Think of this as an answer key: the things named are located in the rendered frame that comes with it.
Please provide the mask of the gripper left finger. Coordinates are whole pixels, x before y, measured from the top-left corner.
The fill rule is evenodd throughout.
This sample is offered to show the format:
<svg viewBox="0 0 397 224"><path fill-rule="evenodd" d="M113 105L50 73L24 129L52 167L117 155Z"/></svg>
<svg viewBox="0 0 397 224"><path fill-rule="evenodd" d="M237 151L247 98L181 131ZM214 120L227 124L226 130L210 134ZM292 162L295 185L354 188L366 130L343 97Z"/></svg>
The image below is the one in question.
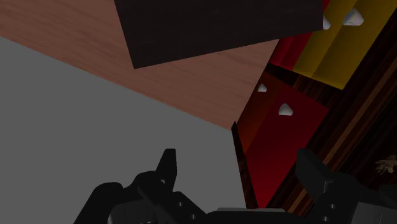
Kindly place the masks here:
<svg viewBox="0 0 397 224"><path fill-rule="evenodd" d="M129 186L95 187L73 224L201 224L206 213L173 190L176 176L176 150L167 148L157 168L138 174Z"/></svg>

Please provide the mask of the dark wood chest, coloured drawers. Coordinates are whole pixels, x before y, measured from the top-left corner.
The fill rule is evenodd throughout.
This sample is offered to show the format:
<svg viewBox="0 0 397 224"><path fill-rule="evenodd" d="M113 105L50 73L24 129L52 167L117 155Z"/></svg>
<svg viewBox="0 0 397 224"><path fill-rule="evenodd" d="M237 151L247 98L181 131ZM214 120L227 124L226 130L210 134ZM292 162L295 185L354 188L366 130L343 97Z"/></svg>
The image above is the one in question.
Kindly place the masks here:
<svg viewBox="0 0 397 224"><path fill-rule="evenodd" d="M282 39L232 134L246 206L305 215L299 148L378 188L397 154L397 0L324 0L328 29Z"/></svg>

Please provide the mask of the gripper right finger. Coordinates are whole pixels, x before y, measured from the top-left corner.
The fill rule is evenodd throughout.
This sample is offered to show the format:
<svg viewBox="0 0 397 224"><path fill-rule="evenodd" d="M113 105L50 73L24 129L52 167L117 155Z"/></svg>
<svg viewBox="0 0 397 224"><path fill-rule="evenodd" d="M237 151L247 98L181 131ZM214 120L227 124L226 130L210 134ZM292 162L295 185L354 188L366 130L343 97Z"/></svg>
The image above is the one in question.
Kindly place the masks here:
<svg viewBox="0 0 397 224"><path fill-rule="evenodd" d="M371 190L307 148L297 151L295 173L314 203L309 224L397 224L397 185Z"/></svg>

